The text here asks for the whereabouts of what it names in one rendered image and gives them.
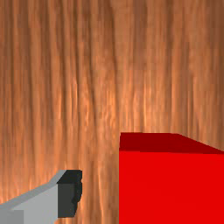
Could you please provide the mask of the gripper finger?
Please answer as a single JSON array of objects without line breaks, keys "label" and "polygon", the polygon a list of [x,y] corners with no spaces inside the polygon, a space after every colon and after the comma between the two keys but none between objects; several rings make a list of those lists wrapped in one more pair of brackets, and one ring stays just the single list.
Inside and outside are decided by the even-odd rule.
[{"label": "gripper finger", "polygon": [[60,170],[46,184],[0,204],[0,224],[54,224],[73,218],[82,195],[82,170]]}]

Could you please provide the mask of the red cube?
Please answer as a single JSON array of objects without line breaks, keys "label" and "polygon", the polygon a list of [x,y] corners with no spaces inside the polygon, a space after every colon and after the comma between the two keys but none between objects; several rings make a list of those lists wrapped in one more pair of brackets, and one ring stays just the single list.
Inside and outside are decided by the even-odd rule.
[{"label": "red cube", "polygon": [[224,151],[172,133],[122,133],[119,224],[224,224]]}]

